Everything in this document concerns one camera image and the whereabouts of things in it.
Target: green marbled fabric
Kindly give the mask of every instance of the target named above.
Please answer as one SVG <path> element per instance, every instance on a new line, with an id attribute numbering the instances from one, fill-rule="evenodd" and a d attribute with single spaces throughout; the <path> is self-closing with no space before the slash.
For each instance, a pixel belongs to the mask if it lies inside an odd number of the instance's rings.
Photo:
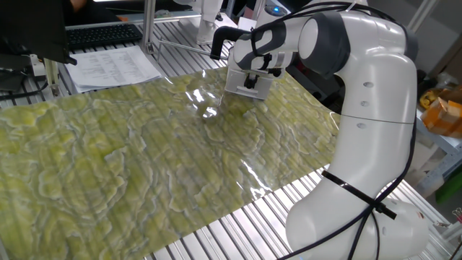
<path id="1" fill-rule="evenodd" d="M 0 110 L 11 259 L 136 259 L 330 163 L 335 120 L 290 76 L 269 98 L 226 69 Z"/>

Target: cable strap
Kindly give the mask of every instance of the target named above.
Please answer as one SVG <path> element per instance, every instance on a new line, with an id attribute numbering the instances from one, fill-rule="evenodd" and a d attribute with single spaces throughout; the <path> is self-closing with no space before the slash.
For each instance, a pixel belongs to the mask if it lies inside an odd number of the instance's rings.
<path id="1" fill-rule="evenodd" d="M 360 198 L 362 201 L 368 203 L 370 206 L 373 206 L 375 208 L 375 210 L 377 210 L 377 212 L 387 215 L 392 220 L 396 219 L 396 213 L 389 210 L 389 208 L 387 208 L 387 206 L 384 205 L 384 203 L 375 201 L 373 198 L 371 198 L 368 195 L 364 194 L 359 189 L 351 186 L 347 182 L 341 180 L 340 178 L 333 175 L 332 173 L 329 173 L 326 170 L 323 171 L 322 175 L 324 177 L 326 177 L 327 179 L 331 180 L 332 182 L 334 182 L 335 184 L 337 184 L 338 186 L 342 187 L 343 189 L 346 189 L 347 191 L 349 191 L 349 193 L 351 193 L 351 194 L 355 195 L 356 197 Z"/>

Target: orange object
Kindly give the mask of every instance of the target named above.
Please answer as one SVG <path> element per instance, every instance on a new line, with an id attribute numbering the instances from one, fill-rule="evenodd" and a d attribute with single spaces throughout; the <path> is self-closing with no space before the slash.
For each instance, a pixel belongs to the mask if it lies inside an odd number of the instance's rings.
<path id="1" fill-rule="evenodd" d="M 443 91 L 421 119 L 432 133 L 462 138 L 462 92 Z"/>
<path id="2" fill-rule="evenodd" d="M 438 88 L 425 91 L 425 93 L 419 99 L 420 105 L 423 108 L 428 109 L 430 105 L 438 98 L 442 91 L 442 89 Z"/>

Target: cardboard box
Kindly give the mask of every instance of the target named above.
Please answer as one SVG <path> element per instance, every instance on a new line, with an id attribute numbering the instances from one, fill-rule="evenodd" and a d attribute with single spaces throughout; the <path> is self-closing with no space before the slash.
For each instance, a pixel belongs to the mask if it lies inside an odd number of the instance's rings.
<path id="1" fill-rule="evenodd" d="M 462 138 L 462 90 L 444 90 L 421 116 L 429 131 Z"/>

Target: slotted aluminum surface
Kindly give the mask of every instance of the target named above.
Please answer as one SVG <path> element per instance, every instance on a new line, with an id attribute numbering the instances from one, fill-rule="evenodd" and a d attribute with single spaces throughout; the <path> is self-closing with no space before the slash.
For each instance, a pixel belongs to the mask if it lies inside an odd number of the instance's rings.
<path id="1" fill-rule="evenodd" d="M 141 23 L 136 24 L 141 30 Z M 183 32 L 178 21 L 156 23 L 154 38 L 169 40 L 174 43 L 201 48 L 210 51 L 210 46 L 197 46 L 195 40 L 188 33 Z M 106 45 L 98 48 L 76 50 L 73 53 L 104 51 L 114 48 L 124 48 L 137 43 Z M 156 52 L 161 48 L 157 40 L 154 41 Z M 222 55 L 228 56 L 230 43 L 225 43 Z M 164 45 L 160 55 L 148 56 L 164 77 L 174 77 L 190 74 L 203 69 L 216 69 L 226 66 L 226 61 L 211 60 L 207 56 L 188 52 Z M 54 98 L 74 95 L 74 86 L 64 65 L 59 65 L 60 93 L 54 97 L 49 88 L 39 95 L 23 97 L 16 100 L 0 101 L 2 108 L 13 105 L 27 105 Z M 37 82 L 33 78 L 24 81 L 22 92 L 37 90 L 44 82 Z M 261 199 L 257 199 L 247 206 L 225 216 L 196 232 L 170 244 L 164 249 L 153 252 L 144 260 L 154 259 L 277 259 L 290 252 L 291 248 L 285 235 L 285 220 L 287 213 L 295 202 L 310 193 L 321 180 L 319 169 L 298 181 L 295 181 Z M 403 182 L 391 195 L 393 199 L 415 204 L 424 213 L 429 222 L 447 220 L 426 202 L 411 186 Z M 455 247 L 445 243 L 440 235 L 430 230 L 430 241 L 420 255 L 411 257 L 417 259 L 448 259 Z"/>

